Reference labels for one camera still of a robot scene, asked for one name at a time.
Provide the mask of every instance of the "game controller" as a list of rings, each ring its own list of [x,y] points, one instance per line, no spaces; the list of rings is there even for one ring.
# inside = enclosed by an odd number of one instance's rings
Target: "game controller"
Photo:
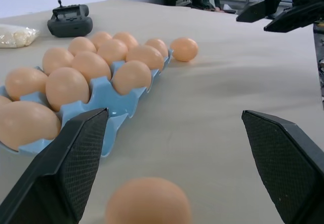
[[[88,17],[89,8],[87,5],[70,5],[53,9],[53,15],[47,22],[51,34],[58,38],[74,38],[86,36],[92,31],[92,19]]]

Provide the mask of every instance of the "computer monitor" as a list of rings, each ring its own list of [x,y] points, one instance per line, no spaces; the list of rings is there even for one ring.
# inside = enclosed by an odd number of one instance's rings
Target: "computer monitor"
[[[324,152],[294,123],[244,111],[252,154],[285,224],[324,223]]]
[[[77,224],[99,167],[108,109],[69,120],[0,206],[1,224]]]

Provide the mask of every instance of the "brown egg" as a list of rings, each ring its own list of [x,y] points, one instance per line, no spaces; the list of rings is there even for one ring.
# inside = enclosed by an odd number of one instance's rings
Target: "brown egg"
[[[164,57],[161,53],[148,45],[138,45],[131,49],[127,56],[126,62],[138,60],[145,63],[150,69],[162,70],[164,66]]]
[[[106,41],[112,39],[112,36],[104,31],[97,32],[92,36],[90,41],[95,45],[96,49],[98,50],[102,44]]]
[[[121,40],[126,44],[128,50],[138,46],[137,40],[128,32],[119,32],[112,37],[113,39]]]
[[[191,224],[185,193],[162,178],[132,179],[111,196],[106,224]]]
[[[167,45],[161,39],[149,39],[145,45],[154,47],[157,49],[161,55],[165,58],[169,55]]]
[[[36,91],[45,93],[47,75],[36,68],[22,67],[9,72],[5,80],[8,95],[14,101]]]
[[[74,38],[68,48],[69,52],[75,56],[78,52],[89,51],[97,53],[95,45],[88,39],[83,36]]]
[[[149,67],[140,61],[129,61],[114,74],[112,85],[120,95],[127,95],[132,89],[149,88],[152,75]]]
[[[125,60],[127,52],[128,48],[125,43],[117,39],[111,39],[101,45],[98,55],[110,66],[113,62]]]
[[[84,76],[74,68],[53,71],[46,82],[46,97],[53,110],[75,101],[89,102],[89,86]]]
[[[11,102],[10,99],[6,98],[5,96],[0,96],[0,106],[6,105]]]
[[[111,71],[106,61],[92,52],[79,52],[72,61],[72,68],[79,71],[87,80],[106,76],[111,79]]]
[[[189,62],[198,54],[198,44],[190,38],[175,39],[170,48],[173,49],[173,57],[181,62]]]
[[[50,48],[43,57],[43,71],[49,75],[61,67],[71,67],[74,56],[65,48]]]
[[[0,107],[0,141],[17,151],[39,139],[54,139],[61,122],[48,107],[31,101],[14,101]]]

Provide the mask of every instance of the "beige tablecloth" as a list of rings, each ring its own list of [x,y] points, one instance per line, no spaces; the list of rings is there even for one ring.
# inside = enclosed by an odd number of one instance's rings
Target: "beige tablecloth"
[[[81,224],[103,223],[105,204],[124,181],[160,176],[188,194],[195,224],[282,223],[258,175],[244,125],[244,109],[297,123],[319,144],[322,111],[312,28],[267,33],[269,21],[237,23],[235,16],[121,0],[89,5],[93,32],[131,32],[141,43],[180,36],[200,52],[172,63],[119,131],[101,162]],[[19,66],[41,65],[45,50],[67,47],[51,36],[51,11],[0,20],[42,31],[30,47],[0,50],[0,80]],[[0,149],[0,200],[30,157]]]

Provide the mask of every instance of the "egg carton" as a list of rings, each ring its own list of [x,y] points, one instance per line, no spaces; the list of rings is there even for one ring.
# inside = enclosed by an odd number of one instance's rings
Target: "egg carton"
[[[172,52],[172,50],[169,50],[169,55],[165,58],[163,70],[170,63]],[[125,61],[114,62],[110,67],[112,74],[114,74],[114,72],[117,71],[124,63]],[[58,118],[62,122],[62,128],[68,120],[81,113],[102,107],[108,108],[109,118],[106,125],[104,142],[101,151],[101,157],[107,157],[113,148],[119,128],[127,118],[133,117],[140,97],[150,91],[154,80],[156,80],[160,74],[161,72],[158,69],[151,70],[152,82],[149,88],[143,87],[133,89],[128,95],[124,96],[119,95],[115,91],[107,77],[92,79],[90,82],[90,90],[92,93],[88,103],[85,104],[81,101],[76,101],[70,104],[66,104],[61,106],[60,111],[56,113]],[[0,95],[10,99],[4,86],[0,87]],[[50,107],[46,99],[46,95],[41,92],[35,92],[29,95],[22,96],[20,97],[20,100],[33,101]],[[52,141],[53,140],[40,139],[33,143],[20,146],[18,148],[18,151],[14,151],[8,148],[1,142],[0,147],[14,154],[34,156],[40,153]]]

